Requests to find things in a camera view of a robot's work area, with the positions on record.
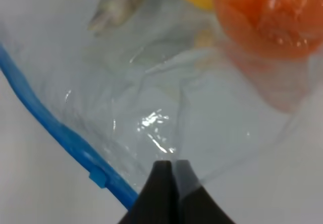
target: plastic bag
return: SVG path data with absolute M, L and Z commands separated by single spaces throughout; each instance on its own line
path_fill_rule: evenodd
M 97 2 L 0 0 L 10 56 L 2 50 L 0 65 L 46 129 L 128 208 L 156 160 L 187 159 L 205 184 L 279 143 L 317 82 L 314 52 L 307 63 L 260 60 L 185 0 L 142 0 L 106 31 L 104 10 L 94 36 Z

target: white surface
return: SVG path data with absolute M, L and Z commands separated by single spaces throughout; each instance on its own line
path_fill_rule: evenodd
M 238 224 L 311 224 L 323 220 L 323 89 L 285 138 L 207 184 Z
M 0 137 L 1 224 L 114 224 L 126 213 L 24 108 L 2 73 Z

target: white background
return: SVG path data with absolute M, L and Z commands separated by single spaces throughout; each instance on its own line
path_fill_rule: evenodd
M 88 175 L 24 108 L 0 72 L 0 223 L 118 223 L 125 208 Z

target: orange fruit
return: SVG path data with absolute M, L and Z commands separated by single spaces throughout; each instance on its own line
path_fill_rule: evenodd
M 323 0 L 215 0 L 218 20 L 246 52 L 299 59 L 323 42 Z

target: black object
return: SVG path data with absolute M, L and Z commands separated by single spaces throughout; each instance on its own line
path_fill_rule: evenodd
M 198 183 L 188 161 L 155 162 L 132 209 L 119 224 L 234 224 Z

